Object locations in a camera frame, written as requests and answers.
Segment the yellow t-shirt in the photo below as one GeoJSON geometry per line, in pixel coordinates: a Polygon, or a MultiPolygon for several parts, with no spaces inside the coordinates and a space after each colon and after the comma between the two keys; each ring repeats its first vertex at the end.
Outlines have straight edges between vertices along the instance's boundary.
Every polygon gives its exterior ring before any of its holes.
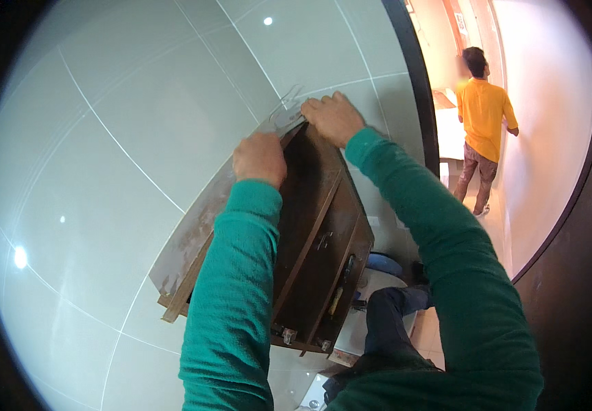
{"type": "Polygon", "coordinates": [[[456,89],[458,115],[463,119],[465,141],[490,161],[499,161],[502,118],[508,128],[518,126],[513,106],[502,87],[486,80],[471,78],[456,89]]]}

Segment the hand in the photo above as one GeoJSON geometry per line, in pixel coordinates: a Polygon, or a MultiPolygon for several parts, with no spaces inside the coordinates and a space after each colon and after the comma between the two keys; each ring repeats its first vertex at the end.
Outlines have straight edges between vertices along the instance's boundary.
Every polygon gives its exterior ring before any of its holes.
{"type": "Polygon", "coordinates": [[[257,178],[266,181],[276,190],[287,177],[287,163],[275,133],[255,133],[243,139],[234,149],[232,168],[237,181],[257,178]]]}
{"type": "Polygon", "coordinates": [[[317,131],[336,147],[343,149],[351,137],[365,128],[360,113],[339,91],[320,101],[308,99],[300,106],[300,113],[317,131]]]}

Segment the dark wood cabinet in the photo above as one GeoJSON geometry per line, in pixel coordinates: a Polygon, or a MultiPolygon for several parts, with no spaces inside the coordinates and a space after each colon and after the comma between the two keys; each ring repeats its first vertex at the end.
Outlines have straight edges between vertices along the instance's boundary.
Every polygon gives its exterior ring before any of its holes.
{"type": "MultiPolygon", "coordinates": [[[[284,143],[287,178],[280,190],[271,343],[331,353],[374,236],[340,150],[308,124],[292,130],[284,143]]],[[[203,238],[176,292],[159,298],[169,321],[188,313],[187,296],[212,234],[203,238]],[[177,296],[184,304],[176,303],[177,296]]]]}

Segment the poster on wall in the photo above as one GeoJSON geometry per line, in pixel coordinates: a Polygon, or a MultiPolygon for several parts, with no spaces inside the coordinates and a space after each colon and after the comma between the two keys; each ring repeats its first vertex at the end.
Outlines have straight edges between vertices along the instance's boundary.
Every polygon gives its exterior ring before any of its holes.
{"type": "Polygon", "coordinates": [[[456,16],[456,24],[458,25],[458,31],[467,36],[467,29],[465,28],[465,19],[463,19],[463,14],[454,13],[454,15],[456,16]]]}

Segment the green sleeve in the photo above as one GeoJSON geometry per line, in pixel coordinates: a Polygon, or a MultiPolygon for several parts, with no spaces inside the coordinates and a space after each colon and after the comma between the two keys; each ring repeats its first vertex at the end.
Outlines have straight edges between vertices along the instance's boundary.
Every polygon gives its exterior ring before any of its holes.
{"type": "Polygon", "coordinates": [[[520,370],[530,372],[530,389],[542,388],[520,297],[477,219],[429,170],[372,129],[349,141],[346,156],[374,182],[419,246],[447,371],[501,371],[499,379],[520,370]]]}
{"type": "Polygon", "coordinates": [[[193,289],[179,377],[183,410],[272,410],[267,382],[273,267],[282,197],[232,187],[193,289]]]}

